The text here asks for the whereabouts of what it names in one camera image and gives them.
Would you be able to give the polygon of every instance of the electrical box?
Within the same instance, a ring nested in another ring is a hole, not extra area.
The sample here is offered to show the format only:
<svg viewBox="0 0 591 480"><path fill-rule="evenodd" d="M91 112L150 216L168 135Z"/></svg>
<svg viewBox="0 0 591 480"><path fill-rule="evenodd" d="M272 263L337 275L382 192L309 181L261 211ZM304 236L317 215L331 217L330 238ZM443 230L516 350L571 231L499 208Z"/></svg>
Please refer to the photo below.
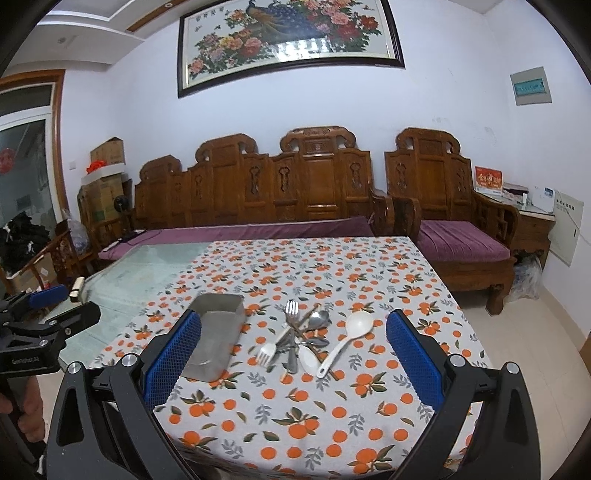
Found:
<svg viewBox="0 0 591 480"><path fill-rule="evenodd" d="M579 240L584 203L558 190L555 190L555 193L556 223L548 236L550 251L570 266Z"/></svg>

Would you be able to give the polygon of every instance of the peacock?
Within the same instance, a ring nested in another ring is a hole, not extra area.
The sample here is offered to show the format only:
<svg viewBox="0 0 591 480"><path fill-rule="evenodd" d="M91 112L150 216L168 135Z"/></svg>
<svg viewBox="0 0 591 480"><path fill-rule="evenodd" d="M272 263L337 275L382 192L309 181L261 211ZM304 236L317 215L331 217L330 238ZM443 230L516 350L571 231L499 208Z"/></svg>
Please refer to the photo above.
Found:
<svg viewBox="0 0 591 480"><path fill-rule="evenodd" d="M259 35L262 41L270 44L326 36L303 13L277 0L268 7L258 7L254 0L250 0L246 14L256 20L256 24L249 25L248 28Z"/></svg>

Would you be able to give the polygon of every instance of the tile floor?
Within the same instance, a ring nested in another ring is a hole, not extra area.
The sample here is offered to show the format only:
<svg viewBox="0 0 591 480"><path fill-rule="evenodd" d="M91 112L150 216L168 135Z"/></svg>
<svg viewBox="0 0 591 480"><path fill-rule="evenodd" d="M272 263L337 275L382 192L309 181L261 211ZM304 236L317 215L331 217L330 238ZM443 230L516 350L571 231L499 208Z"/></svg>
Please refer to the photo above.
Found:
<svg viewBox="0 0 591 480"><path fill-rule="evenodd" d="M591 377L560 321L542 300L507 303L490 317L480 293L457 294L493 367L518 363L530 392L540 437L542 480L548 480L591 417ZM51 420L62 373L40 377L44 417Z"/></svg>

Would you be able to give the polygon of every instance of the human hand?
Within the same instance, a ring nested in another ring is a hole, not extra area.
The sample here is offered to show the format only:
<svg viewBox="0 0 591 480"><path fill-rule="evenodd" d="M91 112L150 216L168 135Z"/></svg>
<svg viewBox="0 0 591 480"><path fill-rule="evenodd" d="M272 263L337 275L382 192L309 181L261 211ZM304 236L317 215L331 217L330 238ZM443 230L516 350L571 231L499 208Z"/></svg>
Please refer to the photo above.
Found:
<svg viewBox="0 0 591 480"><path fill-rule="evenodd" d="M18 419L18 427L29 442L40 442L45 438L45 420L43 420L43 399L37 377L30 377L27 381L22 409L23 415ZM0 413L12 413L12 403L2 394L0 394Z"/></svg>

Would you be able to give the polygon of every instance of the framed painting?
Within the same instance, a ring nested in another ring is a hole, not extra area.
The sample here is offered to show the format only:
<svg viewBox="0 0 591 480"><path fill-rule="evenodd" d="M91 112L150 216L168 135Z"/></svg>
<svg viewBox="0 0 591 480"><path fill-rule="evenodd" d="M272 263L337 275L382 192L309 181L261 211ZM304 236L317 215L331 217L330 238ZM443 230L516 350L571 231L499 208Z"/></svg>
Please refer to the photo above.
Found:
<svg viewBox="0 0 591 480"><path fill-rule="evenodd" d="M178 96L275 69L404 67L388 0L229 0L180 20Z"/></svg>

